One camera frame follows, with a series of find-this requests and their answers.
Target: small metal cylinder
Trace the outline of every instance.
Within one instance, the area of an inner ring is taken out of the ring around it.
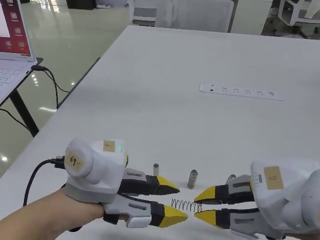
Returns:
[[[153,176],[159,176],[159,164],[153,164]]]
[[[198,172],[197,172],[197,170],[193,169],[189,175],[189,180],[188,180],[188,184],[187,184],[188,189],[195,188],[197,177],[198,177]]]
[[[226,180],[226,183],[225,183],[225,184],[227,184],[230,180],[235,179],[236,177],[237,177],[236,175],[231,174],[231,175],[228,177],[228,179]]]

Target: black cable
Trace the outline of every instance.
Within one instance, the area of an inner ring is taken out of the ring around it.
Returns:
[[[58,85],[58,83],[57,83],[57,81],[56,81],[56,79],[55,79],[55,76],[54,76],[54,74],[52,73],[52,71],[50,71],[49,68],[46,68],[46,71],[44,70],[43,72],[53,81],[53,83],[58,87],[58,89],[60,89],[62,92],[65,92],[65,93],[68,94],[69,91],[63,90],[63,89]]]
[[[6,112],[13,120],[15,120],[17,123],[21,124],[25,129],[27,129],[30,132],[29,128],[26,125],[24,125],[21,121],[16,119],[8,110],[0,108],[0,111]]]
[[[38,166],[36,166],[36,168],[33,170],[33,173],[31,174],[31,177],[30,177],[29,182],[28,182],[26,189],[25,189],[24,199],[23,199],[23,207],[28,204],[28,197],[29,197],[30,188],[31,188],[31,185],[32,185],[39,169],[45,164],[55,164],[56,162],[57,162],[57,159],[55,159],[55,158],[45,160],[43,162],[40,162],[38,164]]]
[[[45,67],[45,66],[40,66],[40,65],[33,65],[31,67],[31,70],[33,71],[38,71],[38,72],[44,72],[49,79],[51,79],[53,81],[53,84],[54,84],[54,91],[55,91],[55,104],[56,104],[56,109],[59,108],[59,97],[58,97],[58,88],[59,90],[61,90],[62,92],[65,92],[65,93],[69,93],[69,91],[66,91],[66,90],[63,90],[58,84],[57,84],[57,81],[55,79],[55,76],[54,74],[52,73],[52,71]]]

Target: white power strip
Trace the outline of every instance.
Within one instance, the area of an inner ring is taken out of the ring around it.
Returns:
[[[202,93],[209,93],[209,94],[222,94],[222,95],[247,97],[247,98],[254,98],[254,99],[284,101],[284,99],[274,91],[252,90],[249,88],[218,86],[214,84],[201,84],[199,90]]]

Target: glossy floor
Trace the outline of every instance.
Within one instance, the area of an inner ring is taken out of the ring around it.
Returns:
[[[22,4],[33,52],[44,58],[42,65],[52,70],[65,90],[73,87],[126,28],[128,11],[127,8],[68,9],[65,0],[34,0]],[[35,72],[18,90],[38,127],[43,127],[55,111],[53,83],[45,74]],[[65,95],[60,93],[60,100]],[[2,108],[20,119],[10,100]],[[32,137],[5,112],[0,112],[0,136],[2,176]]]

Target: laptop screen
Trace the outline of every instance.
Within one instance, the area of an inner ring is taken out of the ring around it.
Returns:
[[[30,56],[17,1],[20,0],[0,0],[0,52]]]

